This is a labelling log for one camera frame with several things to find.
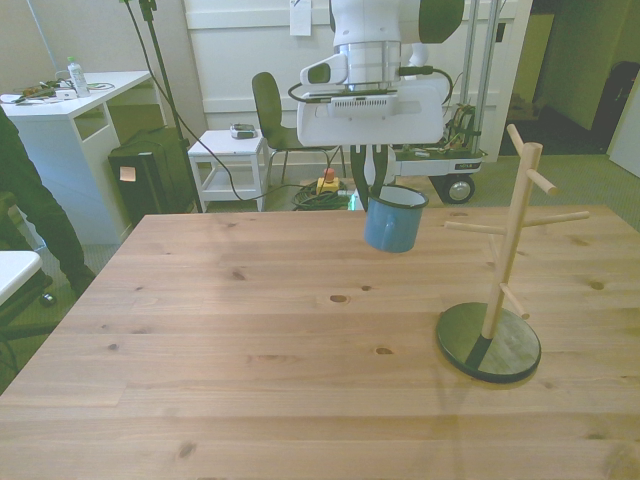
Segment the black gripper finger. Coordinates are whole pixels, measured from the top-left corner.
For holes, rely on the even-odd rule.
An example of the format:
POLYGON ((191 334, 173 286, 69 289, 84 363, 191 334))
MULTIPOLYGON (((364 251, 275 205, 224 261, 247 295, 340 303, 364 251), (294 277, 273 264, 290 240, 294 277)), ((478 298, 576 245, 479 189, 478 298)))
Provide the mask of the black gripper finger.
POLYGON ((375 145, 372 147, 374 163, 373 188, 381 188, 384 184, 388 165, 388 146, 375 145))
POLYGON ((351 171, 358 192, 360 203, 364 211, 368 210, 369 186, 364 167, 366 161, 366 146, 350 146, 351 171))

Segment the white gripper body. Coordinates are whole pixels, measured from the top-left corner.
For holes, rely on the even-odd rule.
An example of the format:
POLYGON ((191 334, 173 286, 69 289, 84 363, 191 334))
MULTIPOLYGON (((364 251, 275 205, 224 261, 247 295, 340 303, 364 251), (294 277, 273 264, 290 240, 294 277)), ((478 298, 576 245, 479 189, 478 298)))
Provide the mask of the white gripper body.
POLYGON ((435 143, 444 101, 443 79, 403 80, 388 94, 324 92, 298 105, 297 136, 305 146, 435 143))

